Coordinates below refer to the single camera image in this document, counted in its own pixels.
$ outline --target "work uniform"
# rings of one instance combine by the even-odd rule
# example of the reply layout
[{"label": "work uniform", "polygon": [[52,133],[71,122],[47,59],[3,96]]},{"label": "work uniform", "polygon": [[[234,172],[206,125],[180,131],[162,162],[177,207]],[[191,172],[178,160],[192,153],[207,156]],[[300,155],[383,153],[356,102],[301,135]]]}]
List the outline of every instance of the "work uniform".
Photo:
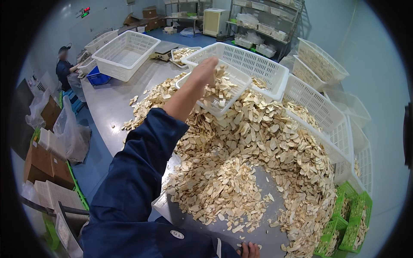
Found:
[{"label": "work uniform", "polygon": [[148,222],[166,163],[188,128],[153,108],[129,132],[90,206],[90,222],[80,240],[85,258],[240,258],[218,238],[175,227],[163,217]]},{"label": "work uniform", "polygon": [[56,65],[56,74],[59,81],[62,83],[62,90],[68,91],[70,89],[69,82],[67,81],[67,76],[70,74],[69,69],[72,68],[68,61],[59,60]]}]

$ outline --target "clear plastic bag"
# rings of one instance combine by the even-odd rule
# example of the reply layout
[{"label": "clear plastic bag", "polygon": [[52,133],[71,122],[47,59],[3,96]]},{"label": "clear plastic bag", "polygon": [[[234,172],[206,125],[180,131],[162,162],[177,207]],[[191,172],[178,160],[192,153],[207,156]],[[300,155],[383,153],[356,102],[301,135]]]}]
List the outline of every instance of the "clear plastic bag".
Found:
[{"label": "clear plastic bag", "polygon": [[[21,196],[28,199],[29,201],[32,201],[40,205],[39,196],[37,195],[37,192],[34,189],[33,183],[30,181],[22,183]],[[46,233],[46,227],[43,221],[42,213],[27,205],[23,205],[23,209],[26,212],[27,218],[30,221],[31,226],[33,227],[36,234],[43,235],[44,233]]]},{"label": "clear plastic bag", "polygon": [[53,126],[55,135],[66,147],[66,157],[70,162],[83,162],[89,151],[90,128],[78,125],[72,111],[69,97],[63,97],[63,110]]},{"label": "clear plastic bag", "polygon": [[82,102],[86,102],[80,78],[77,78],[78,76],[78,73],[71,73],[67,76],[67,81],[69,82],[69,85],[72,88],[73,92],[76,94],[76,96],[78,96],[79,100]]},{"label": "clear plastic bag", "polygon": [[32,87],[31,89],[34,98],[31,102],[29,109],[30,115],[26,115],[26,123],[30,125],[33,129],[36,127],[45,127],[46,121],[41,116],[43,109],[49,102],[49,96],[51,94],[51,90],[49,88],[46,89],[45,92],[39,90],[37,87]]},{"label": "clear plastic bag", "polygon": [[249,42],[252,42],[253,44],[256,44],[256,45],[262,44],[264,42],[264,40],[261,39],[261,37],[258,36],[257,33],[255,33],[255,31],[248,31],[247,32],[247,40]]},{"label": "clear plastic bag", "polygon": [[[200,31],[197,27],[195,27],[195,34],[197,33],[200,33]],[[179,33],[179,35],[184,36],[184,37],[193,38],[195,37],[194,28],[185,28]]]},{"label": "clear plastic bag", "polygon": [[237,14],[237,23],[239,21],[244,28],[251,29],[257,29],[259,23],[258,19],[252,14]]}]

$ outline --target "metal table surface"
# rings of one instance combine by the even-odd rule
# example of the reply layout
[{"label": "metal table surface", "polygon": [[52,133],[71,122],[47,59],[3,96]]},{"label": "metal table surface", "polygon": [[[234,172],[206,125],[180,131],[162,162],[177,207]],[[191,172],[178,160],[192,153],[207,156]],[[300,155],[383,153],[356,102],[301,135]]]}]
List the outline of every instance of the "metal table surface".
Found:
[{"label": "metal table surface", "polygon": [[[87,78],[81,79],[90,114],[112,156],[121,150],[123,146],[122,140],[127,135],[126,131],[121,130],[124,121],[134,118],[133,108],[129,106],[130,99],[138,95],[138,102],[141,101],[146,97],[146,95],[143,95],[144,90],[150,90],[167,78],[172,78],[182,72],[189,72],[189,70],[180,69],[172,62],[149,59],[128,82],[112,78],[107,84],[92,86]],[[172,172],[173,166],[178,162],[179,158],[174,154],[168,162],[169,169],[167,167],[163,182],[167,180],[168,174]],[[175,226],[214,235],[230,243],[235,249],[239,249],[237,244],[240,244],[242,241],[247,243],[252,241],[263,246],[261,257],[284,257],[285,252],[280,249],[280,246],[281,244],[287,246],[287,235],[280,231],[279,226],[270,228],[267,222],[269,218],[273,221],[277,219],[276,212],[279,208],[285,210],[283,199],[276,190],[275,183],[270,178],[270,174],[265,173],[260,168],[256,168],[256,170],[256,181],[263,190],[262,194],[270,192],[275,202],[268,204],[260,227],[252,233],[248,234],[245,229],[244,233],[237,232],[233,234],[231,231],[226,230],[226,221],[220,221],[218,218],[217,222],[211,223],[208,226],[203,225],[200,221],[194,221],[192,215],[182,213],[177,203],[171,203],[170,197],[167,200],[165,193],[161,194],[156,204],[158,207],[155,208]]]}]

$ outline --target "blue crate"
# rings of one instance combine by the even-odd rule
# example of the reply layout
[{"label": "blue crate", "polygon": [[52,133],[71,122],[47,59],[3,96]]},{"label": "blue crate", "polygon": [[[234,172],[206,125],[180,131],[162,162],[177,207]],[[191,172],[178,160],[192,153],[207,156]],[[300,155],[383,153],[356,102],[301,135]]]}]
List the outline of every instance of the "blue crate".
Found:
[{"label": "blue crate", "polygon": [[112,77],[100,73],[99,68],[96,66],[88,75],[86,75],[86,78],[88,78],[92,85],[101,85],[107,83]]}]

